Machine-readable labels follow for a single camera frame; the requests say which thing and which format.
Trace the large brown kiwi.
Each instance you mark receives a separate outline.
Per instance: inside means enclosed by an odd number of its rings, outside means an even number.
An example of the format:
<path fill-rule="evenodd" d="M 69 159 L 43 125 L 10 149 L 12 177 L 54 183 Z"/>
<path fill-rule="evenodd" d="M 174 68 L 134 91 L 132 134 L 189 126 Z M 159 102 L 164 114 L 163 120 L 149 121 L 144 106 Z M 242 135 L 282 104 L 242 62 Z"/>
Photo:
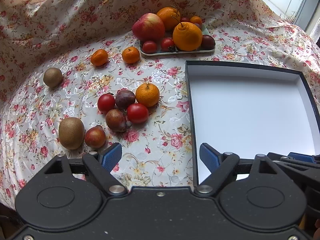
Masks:
<path fill-rule="evenodd" d="M 59 141 L 68 150 L 76 150 L 84 140 L 83 122 L 76 117 L 64 118 L 59 124 Z"/>

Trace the red brown plum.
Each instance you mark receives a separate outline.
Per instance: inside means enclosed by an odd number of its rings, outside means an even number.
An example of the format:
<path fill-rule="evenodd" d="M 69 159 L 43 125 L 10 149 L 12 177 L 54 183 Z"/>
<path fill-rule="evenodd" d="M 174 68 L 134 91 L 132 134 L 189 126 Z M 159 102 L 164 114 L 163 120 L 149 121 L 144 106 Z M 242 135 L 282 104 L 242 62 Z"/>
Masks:
<path fill-rule="evenodd" d="M 125 132 L 126 118 L 125 115 L 118 109 L 108 111 L 106 115 L 106 123 L 109 129 L 114 132 Z"/>

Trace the red plum near kiwi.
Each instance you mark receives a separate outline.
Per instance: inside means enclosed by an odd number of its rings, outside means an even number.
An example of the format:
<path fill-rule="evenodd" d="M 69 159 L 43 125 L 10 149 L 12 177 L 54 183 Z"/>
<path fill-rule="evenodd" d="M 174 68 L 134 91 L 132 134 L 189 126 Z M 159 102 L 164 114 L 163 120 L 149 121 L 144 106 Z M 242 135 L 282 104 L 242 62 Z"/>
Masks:
<path fill-rule="evenodd" d="M 106 134 L 102 126 L 90 128 L 85 134 L 85 143 L 91 148 L 101 148 L 106 142 Z"/>

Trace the tomato of cluster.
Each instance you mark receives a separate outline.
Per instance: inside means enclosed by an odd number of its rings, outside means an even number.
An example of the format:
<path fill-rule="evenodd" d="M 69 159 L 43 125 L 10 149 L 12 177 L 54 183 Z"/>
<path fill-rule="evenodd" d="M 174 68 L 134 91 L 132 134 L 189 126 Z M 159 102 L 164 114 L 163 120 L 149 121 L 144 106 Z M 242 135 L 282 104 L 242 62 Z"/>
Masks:
<path fill-rule="evenodd" d="M 141 124 L 148 120 L 149 111 L 144 105 L 134 103 L 127 108 L 127 118 L 133 124 Z"/>
<path fill-rule="evenodd" d="M 97 106 L 99 111 L 103 114 L 107 114 L 108 111 L 114 109 L 116 104 L 115 98 L 112 94 L 103 94 L 99 97 Z"/>

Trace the tomato left of cluster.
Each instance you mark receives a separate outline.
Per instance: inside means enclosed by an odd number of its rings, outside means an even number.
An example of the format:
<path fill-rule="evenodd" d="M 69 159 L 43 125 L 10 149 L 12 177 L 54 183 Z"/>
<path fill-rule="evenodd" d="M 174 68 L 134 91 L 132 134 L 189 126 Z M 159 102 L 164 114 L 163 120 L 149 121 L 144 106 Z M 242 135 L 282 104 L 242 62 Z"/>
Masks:
<path fill-rule="evenodd" d="M 103 94 L 99 97 L 97 106 L 99 111 L 103 114 L 107 114 L 108 111 L 114 109 L 116 104 L 115 98 L 112 94 Z"/>

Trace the purple plum in cluster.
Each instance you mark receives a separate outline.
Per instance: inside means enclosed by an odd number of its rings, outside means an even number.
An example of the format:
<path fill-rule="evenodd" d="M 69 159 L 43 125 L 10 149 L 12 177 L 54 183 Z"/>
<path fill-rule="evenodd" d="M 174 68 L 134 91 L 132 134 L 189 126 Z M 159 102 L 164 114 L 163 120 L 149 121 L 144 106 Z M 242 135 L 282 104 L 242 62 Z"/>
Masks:
<path fill-rule="evenodd" d="M 135 94 L 130 90 L 121 90 L 116 94 L 116 106 L 119 109 L 127 109 L 129 105 L 134 104 L 136 101 Z"/>

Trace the orange with stem on cloth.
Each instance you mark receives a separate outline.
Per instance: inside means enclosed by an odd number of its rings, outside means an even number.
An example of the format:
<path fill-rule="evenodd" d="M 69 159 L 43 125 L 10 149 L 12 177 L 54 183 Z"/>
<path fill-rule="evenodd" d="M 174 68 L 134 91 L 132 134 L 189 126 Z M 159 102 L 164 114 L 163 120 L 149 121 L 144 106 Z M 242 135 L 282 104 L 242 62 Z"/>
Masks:
<path fill-rule="evenodd" d="M 138 103 L 152 107 L 159 101 L 160 92 L 156 85 L 143 83 L 136 89 L 136 100 Z"/>

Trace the dark plum tray right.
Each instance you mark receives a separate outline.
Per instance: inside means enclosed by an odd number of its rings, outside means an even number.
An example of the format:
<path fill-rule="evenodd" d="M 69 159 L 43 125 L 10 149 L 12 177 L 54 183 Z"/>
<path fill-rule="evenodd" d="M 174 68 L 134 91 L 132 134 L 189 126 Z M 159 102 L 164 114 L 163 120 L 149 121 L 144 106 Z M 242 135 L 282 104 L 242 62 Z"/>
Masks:
<path fill-rule="evenodd" d="M 215 40 L 210 35 L 203 35 L 201 42 L 201 49 L 203 50 L 212 50 L 215 48 Z"/>

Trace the tomato tray left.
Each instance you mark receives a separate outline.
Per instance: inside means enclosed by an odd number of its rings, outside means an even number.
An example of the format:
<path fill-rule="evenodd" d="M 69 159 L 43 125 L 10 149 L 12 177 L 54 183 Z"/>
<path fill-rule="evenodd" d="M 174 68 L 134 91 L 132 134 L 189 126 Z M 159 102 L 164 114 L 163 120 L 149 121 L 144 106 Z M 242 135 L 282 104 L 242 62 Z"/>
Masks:
<path fill-rule="evenodd" d="M 157 43 L 154 41 L 145 41 L 142 46 L 142 51 L 146 54 L 153 54 L 157 51 Z"/>

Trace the tomato tray middle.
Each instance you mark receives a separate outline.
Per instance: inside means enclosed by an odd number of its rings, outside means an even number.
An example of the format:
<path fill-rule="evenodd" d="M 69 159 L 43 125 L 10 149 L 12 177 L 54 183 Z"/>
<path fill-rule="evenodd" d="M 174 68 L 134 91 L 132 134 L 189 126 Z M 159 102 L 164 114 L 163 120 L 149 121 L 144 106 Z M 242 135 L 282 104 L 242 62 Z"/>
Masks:
<path fill-rule="evenodd" d="M 161 50 L 164 51 L 164 52 L 173 52 L 173 51 L 175 51 L 174 41 L 169 37 L 164 38 L 161 41 Z"/>

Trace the pale green tray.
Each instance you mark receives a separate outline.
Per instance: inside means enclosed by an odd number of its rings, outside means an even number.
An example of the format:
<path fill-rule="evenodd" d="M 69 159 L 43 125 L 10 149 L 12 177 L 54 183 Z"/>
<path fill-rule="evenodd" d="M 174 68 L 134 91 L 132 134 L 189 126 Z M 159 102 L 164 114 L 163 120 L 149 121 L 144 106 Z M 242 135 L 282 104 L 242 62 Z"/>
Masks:
<path fill-rule="evenodd" d="M 203 26 L 203 25 L 201 27 L 202 27 L 202 30 L 201 30 L 202 31 L 202 35 L 209 35 L 208 30 L 206 29 L 206 27 Z M 194 50 L 194 51 L 181 51 L 175 46 L 175 51 L 173 51 L 173 52 L 164 52 L 164 51 L 161 50 L 161 41 L 166 37 L 169 37 L 169 38 L 172 39 L 172 33 L 165 34 L 165 36 L 160 41 L 156 42 L 157 43 L 157 51 L 155 53 L 153 53 L 153 54 L 144 53 L 142 51 L 142 46 L 143 46 L 144 42 L 140 42 L 140 45 L 139 45 L 140 52 L 144 56 L 162 56 L 162 55 L 178 55 L 178 54 L 190 54 L 190 53 L 212 53 L 214 51 L 214 49 L 215 49 L 214 48 L 212 50 L 203 50 L 203 49 L 201 49 L 201 47 L 199 47 L 197 50 Z"/>

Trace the red yellow apple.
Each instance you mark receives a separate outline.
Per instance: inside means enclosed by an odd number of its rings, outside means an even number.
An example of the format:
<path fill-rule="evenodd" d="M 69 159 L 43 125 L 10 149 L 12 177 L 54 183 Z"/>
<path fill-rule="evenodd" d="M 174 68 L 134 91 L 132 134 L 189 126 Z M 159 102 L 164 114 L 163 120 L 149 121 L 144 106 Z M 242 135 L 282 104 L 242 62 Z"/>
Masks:
<path fill-rule="evenodd" d="M 159 16 L 146 13 L 132 26 L 132 32 L 140 41 L 159 41 L 165 35 L 165 26 Z"/>

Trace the small mandarin on tray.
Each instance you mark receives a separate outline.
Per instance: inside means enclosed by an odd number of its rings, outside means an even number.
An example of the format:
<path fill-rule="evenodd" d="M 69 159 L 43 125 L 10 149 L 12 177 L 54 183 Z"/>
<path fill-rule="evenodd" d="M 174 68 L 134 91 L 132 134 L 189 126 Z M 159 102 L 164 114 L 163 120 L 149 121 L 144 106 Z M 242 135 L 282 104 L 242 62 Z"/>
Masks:
<path fill-rule="evenodd" d="M 198 24 L 200 27 L 202 26 L 202 19 L 199 16 L 191 17 L 190 22 L 193 24 Z"/>

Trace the dark cherry tomato tray rear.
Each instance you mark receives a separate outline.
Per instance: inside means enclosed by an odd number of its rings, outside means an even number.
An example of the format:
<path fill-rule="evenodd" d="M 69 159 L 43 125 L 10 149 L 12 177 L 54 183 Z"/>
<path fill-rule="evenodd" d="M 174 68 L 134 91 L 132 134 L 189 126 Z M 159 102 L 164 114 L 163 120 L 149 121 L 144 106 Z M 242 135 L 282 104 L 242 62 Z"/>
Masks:
<path fill-rule="evenodd" d="M 190 22 L 190 19 L 188 17 L 181 17 L 181 22 Z"/>

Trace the rear orange with stem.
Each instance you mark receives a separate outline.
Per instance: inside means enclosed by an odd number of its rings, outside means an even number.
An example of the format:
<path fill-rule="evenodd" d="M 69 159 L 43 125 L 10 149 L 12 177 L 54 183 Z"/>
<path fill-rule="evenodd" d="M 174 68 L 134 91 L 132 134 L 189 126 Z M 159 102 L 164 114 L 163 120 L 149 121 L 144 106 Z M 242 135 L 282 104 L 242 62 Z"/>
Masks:
<path fill-rule="evenodd" d="M 175 7 L 164 7 L 157 12 L 157 16 L 163 21 L 166 31 L 173 30 L 180 23 L 181 14 Z"/>

